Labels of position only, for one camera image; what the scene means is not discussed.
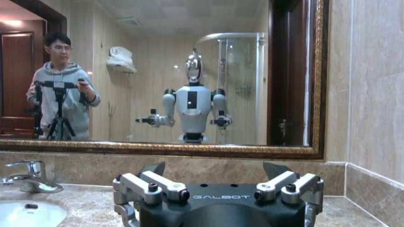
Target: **ceiling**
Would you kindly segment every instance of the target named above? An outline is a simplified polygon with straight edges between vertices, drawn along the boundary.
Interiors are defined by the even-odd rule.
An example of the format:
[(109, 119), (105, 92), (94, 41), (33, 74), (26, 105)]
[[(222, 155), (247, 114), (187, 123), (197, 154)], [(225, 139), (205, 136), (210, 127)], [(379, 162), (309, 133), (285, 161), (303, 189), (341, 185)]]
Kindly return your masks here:
[(263, 0), (95, 0), (134, 35), (253, 32)]
[(9, 0), (0, 0), (0, 21), (3, 20), (41, 20), (35, 14), (25, 10)]

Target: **hood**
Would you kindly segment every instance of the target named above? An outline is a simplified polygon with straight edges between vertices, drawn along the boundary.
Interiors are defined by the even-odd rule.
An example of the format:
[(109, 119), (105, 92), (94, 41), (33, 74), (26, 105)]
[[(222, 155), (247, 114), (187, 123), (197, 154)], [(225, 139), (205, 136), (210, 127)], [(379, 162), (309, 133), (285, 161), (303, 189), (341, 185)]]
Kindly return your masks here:
[(49, 61), (43, 64), (43, 69), (47, 75), (69, 75), (77, 70), (79, 70), (81, 67), (77, 63), (69, 62), (67, 66), (62, 69), (62, 71), (55, 72), (55, 70), (51, 68), (51, 62)]

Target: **man's hand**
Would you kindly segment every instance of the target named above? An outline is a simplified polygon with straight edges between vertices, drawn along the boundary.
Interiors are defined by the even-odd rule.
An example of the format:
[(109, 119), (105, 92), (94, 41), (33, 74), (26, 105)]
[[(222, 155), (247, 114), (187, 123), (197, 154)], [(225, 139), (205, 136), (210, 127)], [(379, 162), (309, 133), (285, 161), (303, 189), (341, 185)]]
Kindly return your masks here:
[(89, 88), (87, 83), (85, 81), (78, 81), (77, 89), (85, 94), (87, 101), (91, 101), (94, 99), (94, 92)]

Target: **gold mirror frame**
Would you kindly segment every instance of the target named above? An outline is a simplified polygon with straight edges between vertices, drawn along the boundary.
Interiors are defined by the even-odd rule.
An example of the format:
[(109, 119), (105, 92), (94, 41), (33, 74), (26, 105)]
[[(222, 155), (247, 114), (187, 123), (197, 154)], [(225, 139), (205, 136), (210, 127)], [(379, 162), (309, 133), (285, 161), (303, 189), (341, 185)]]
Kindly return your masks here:
[(130, 154), (174, 157), (222, 157), (257, 159), (322, 159), (325, 133), (325, 91), (327, 59), (329, 0), (317, 0), (314, 17), (314, 86), (311, 103), (311, 147), (241, 145), (187, 145), (101, 141), (0, 140), (0, 150)]

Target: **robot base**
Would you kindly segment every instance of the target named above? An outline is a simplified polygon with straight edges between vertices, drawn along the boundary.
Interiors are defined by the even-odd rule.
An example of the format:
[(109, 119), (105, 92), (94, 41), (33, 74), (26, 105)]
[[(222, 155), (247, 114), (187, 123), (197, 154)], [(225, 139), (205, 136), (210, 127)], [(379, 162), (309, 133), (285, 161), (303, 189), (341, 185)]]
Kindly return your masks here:
[(185, 143), (201, 143), (202, 141), (209, 141), (210, 137), (203, 136), (201, 133), (185, 133), (179, 135), (178, 140)]

